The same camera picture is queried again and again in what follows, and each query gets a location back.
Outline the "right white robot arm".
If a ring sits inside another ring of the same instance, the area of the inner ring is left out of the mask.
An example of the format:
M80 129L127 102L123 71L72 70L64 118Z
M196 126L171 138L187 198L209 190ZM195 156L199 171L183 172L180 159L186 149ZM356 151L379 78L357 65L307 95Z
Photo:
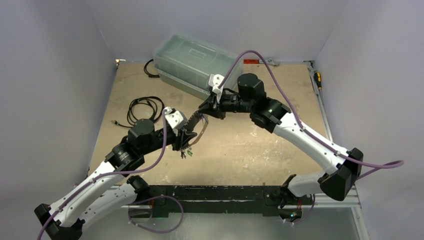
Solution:
M361 173L359 163L363 153L347 150L297 121L294 113L280 101L270 98L264 83L253 73L237 79L238 91L220 86L224 76L211 74L208 78L210 95L200 106L202 114L224 119L226 113L248 113L252 122L302 150L312 158L321 171L309 175L291 175L283 184L280 196L288 204L308 194L326 194L343 201Z

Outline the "oval metal keyring plate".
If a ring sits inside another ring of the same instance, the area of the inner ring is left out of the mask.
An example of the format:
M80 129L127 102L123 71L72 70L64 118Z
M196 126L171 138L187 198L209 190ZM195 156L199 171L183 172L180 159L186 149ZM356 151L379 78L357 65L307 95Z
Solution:
M209 124L208 116L195 111L183 127L182 149L191 148L197 144Z

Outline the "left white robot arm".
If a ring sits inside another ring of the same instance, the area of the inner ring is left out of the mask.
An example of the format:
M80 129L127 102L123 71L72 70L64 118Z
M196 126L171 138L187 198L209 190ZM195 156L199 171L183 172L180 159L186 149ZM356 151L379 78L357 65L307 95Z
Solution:
M198 135L195 125L172 118L155 130L153 121L138 120L82 183L56 202L35 208L42 225L37 238L46 233L52 240L78 240L92 224L124 205L147 203L152 208L166 199L151 195L151 187L139 174L154 168L168 145L174 151L188 148Z

